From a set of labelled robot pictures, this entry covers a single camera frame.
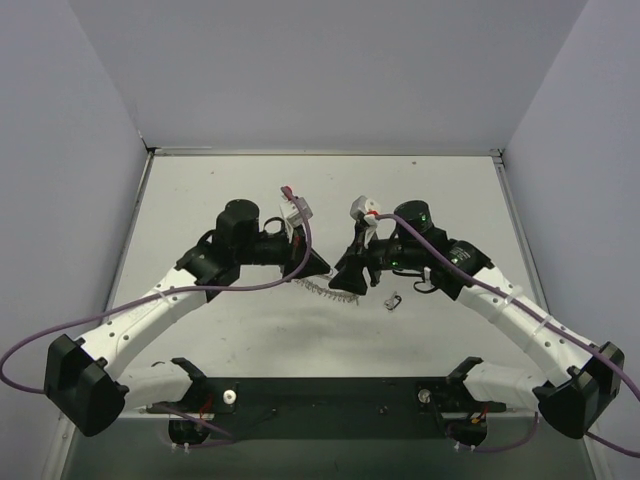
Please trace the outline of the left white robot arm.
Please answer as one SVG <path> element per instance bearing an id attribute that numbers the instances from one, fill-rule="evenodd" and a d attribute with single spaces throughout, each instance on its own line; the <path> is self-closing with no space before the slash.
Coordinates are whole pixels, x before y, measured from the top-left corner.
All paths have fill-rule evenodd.
<path id="1" fill-rule="evenodd" d="M 204 402 L 205 376 L 187 367 L 173 381 L 125 380 L 127 366 L 182 317 L 236 290 L 244 266 L 276 266 L 282 279 L 327 274 L 331 268 L 312 248 L 312 211 L 302 197 L 287 195 L 276 233 L 261 230 L 258 206 L 229 201 L 214 229 L 170 268 L 146 297 L 104 324 L 73 339 L 63 334 L 48 347 L 44 393 L 87 437 L 106 430 L 128 408 L 173 402 L 193 411 Z"/>

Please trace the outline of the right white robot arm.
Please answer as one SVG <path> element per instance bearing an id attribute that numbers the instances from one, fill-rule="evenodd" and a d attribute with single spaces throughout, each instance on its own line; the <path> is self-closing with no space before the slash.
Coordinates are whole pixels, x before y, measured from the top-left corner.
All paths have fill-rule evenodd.
<path id="1" fill-rule="evenodd" d="M 534 372 L 474 358 L 451 374 L 475 403 L 500 403 L 540 414 L 559 433 L 583 438 L 620 389 L 623 352 L 577 335 L 531 301 L 473 244 L 434 225 L 421 200 L 391 214 L 394 231 L 377 236 L 383 219 L 365 196 L 351 205 L 354 239 L 336 265 L 331 288 L 363 296 L 383 271 L 419 273 L 438 292 L 476 312 L 536 365 Z"/>

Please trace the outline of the large metal keyring with loops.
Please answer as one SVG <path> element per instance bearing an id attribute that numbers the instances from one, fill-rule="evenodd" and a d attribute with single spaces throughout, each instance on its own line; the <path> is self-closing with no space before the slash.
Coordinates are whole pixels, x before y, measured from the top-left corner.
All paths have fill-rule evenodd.
<path id="1" fill-rule="evenodd" d="M 336 290 L 329 287 L 329 281 L 332 279 L 330 275 L 317 275 L 306 278 L 294 279 L 296 286 L 302 287 L 307 291 L 318 295 L 322 298 L 333 302 L 344 304 L 359 304 L 359 296 L 353 293 Z"/>

